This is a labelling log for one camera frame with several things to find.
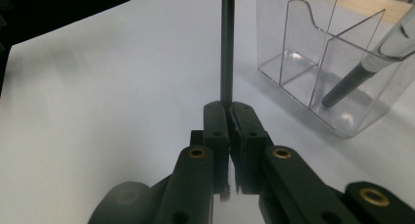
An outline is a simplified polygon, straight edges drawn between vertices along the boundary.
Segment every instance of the desk organizer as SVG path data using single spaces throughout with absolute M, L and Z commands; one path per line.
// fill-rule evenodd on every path
M 415 67 L 414 56 L 392 62 L 333 107 L 322 106 L 365 57 L 383 59 L 370 50 L 392 27 L 382 22 L 386 4 L 371 16 L 340 4 L 257 0 L 258 69 L 335 132 L 352 137 L 391 109 L 415 78 Z

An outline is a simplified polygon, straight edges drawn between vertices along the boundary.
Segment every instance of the white table surface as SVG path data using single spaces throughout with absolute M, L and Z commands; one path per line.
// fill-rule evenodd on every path
M 219 99 L 220 0 L 133 0 L 16 45 L 0 103 L 0 223 L 86 223 L 114 185 L 171 173 Z M 415 85 L 342 139 L 256 70 L 255 0 L 237 0 L 234 101 L 322 180 L 379 184 L 415 207 Z M 213 223 L 263 223 L 257 196 Z

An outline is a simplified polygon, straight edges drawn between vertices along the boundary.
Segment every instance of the plastic compartment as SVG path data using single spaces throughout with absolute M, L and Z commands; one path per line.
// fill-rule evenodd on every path
M 257 0 L 258 69 L 308 111 L 344 137 L 352 137 L 387 113 L 415 78 L 413 62 L 391 63 L 331 108 L 321 104 L 385 34 L 379 12 L 362 15 L 338 0 Z

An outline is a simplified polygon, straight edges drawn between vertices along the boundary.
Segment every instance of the pen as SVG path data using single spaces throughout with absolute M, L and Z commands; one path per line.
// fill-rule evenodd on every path
M 368 55 L 324 96 L 321 101 L 324 107 L 331 108 L 383 68 L 415 53 L 415 7 L 393 26 L 373 53 L 377 55 Z

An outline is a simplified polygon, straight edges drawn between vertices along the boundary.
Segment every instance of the metal rod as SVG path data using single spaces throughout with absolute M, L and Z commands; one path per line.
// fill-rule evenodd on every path
M 222 0 L 222 42 L 220 102 L 228 111 L 232 105 L 235 0 Z

